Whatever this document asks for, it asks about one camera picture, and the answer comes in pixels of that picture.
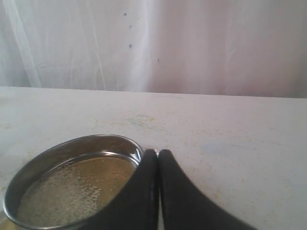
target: bowl rim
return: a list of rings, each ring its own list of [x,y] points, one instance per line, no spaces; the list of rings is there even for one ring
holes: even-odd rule
[[[74,138],[74,139],[71,139],[71,140],[67,140],[65,142],[62,142],[58,145],[55,145],[41,153],[39,153],[37,156],[35,156],[33,159],[31,159],[29,162],[31,161],[34,161],[36,158],[38,158],[39,156],[43,155],[44,153],[50,151],[50,150],[53,150],[55,148],[58,148],[58,147],[62,147],[70,142],[73,142],[73,141],[78,141],[78,140],[81,140],[81,139],[84,139],[84,138],[91,138],[91,137],[117,137],[117,138],[121,138],[121,139],[124,139],[128,142],[130,142],[131,144],[133,144],[140,152],[140,160],[142,159],[142,156],[144,155],[144,150],[142,149],[142,147],[137,143],[135,142],[134,140],[130,139],[130,138],[127,138],[125,136],[121,136],[121,135],[117,135],[117,134],[93,134],[93,135],[88,135],[88,136],[83,136],[83,137],[79,137],[79,138]],[[7,209],[7,204],[6,204],[6,200],[7,200],[7,197],[9,196],[8,194],[8,191],[9,191],[9,188],[11,187],[11,184],[12,182],[16,179],[17,177],[17,174],[20,170],[22,170],[23,168],[25,168],[28,163],[25,164],[22,168],[20,168],[17,173],[14,175],[14,177],[10,180],[8,186],[7,186],[7,189],[5,191],[5,194],[4,194],[4,199],[2,201],[2,206],[3,206],[3,213],[6,215],[6,217],[8,218],[9,221],[11,221],[13,224],[16,224],[18,225],[19,227],[22,227],[22,228],[25,228],[25,229],[29,229],[29,230],[60,230],[60,229],[65,229],[65,228],[71,228],[71,227],[74,227],[74,226],[81,226],[82,223],[84,223],[89,217],[87,218],[84,218],[84,219],[81,219],[81,220],[77,220],[77,221],[74,221],[74,222],[71,222],[71,223],[68,223],[68,224],[63,224],[63,225],[57,225],[57,226],[49,226],[49,227],[38,227],[38,226],[34,226],[34,225],[29,225],[29,224],[25,224],[19,220],[17,220],[16,217],[14,217]]]

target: stainless steel bowl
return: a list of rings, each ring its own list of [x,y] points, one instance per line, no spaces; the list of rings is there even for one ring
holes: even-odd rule
[[[118,135],[86,136],[52,147],[28,162],[11,180],[3,200],[3,209],[7,217],[22,229],[58,230],[80,227],[84,220],[62,226],[30,226],[18,220],[17,209],[27,189],[43,175],[66,162],[93,154],[122,158],[137,167],[143,156],[143,150],[133,140]]]

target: white table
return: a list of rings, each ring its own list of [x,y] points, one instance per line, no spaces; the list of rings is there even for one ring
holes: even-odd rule
[[[306,229],[307,99],[0,87],[0,198],[35,155],[106,133],[171,149],[200,190],[259,229]]]

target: sheer curtain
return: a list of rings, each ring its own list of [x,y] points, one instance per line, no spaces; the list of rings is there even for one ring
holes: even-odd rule
[[[307,97],[307,1],[0,0],[0,85]]]

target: table surface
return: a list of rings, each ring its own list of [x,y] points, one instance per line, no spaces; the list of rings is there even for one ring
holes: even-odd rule
[[[37,154],[108,133],[171,149],[200,190],[259,229],[307,226],[307,99],[0,87],[0,199]]]

